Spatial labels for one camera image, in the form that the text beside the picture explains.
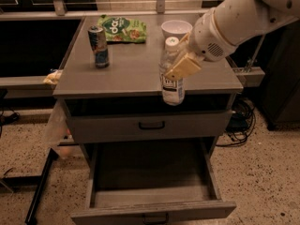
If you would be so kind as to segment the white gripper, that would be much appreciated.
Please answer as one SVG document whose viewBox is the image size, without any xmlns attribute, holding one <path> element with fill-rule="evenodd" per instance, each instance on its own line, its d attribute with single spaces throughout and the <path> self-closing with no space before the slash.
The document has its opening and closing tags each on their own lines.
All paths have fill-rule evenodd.
<svg viewBox="0 0 300 225">
<path fill-rule="evenodd" d="M 202 56 L 206 61 L 216 62 L 237 49 L 219 31 L 215 11 L 214 7 L 210 8 L 195 22 L 191 32 L 180 39 L 179 43 L 188 40 L 188 46 L 194 52 L 186 53 L 168 68 L 164 73 L 167 79 L 179 81 L 199 72 L 202 69 Z"/>
</svg>

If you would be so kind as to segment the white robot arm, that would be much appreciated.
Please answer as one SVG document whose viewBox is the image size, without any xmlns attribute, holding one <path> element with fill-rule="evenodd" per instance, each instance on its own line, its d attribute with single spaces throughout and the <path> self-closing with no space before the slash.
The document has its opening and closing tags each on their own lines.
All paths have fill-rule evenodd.
<svg viewBox="0 0 300 225">
<path fill-rule="evenodd" d="M 171 81 L 186 78 L 200 71 L 203 61 L 219 61 L 247 40 L 299 18 L 300 0 L 224 0 L 195 22 L 164 75 Z"/>
</svg>

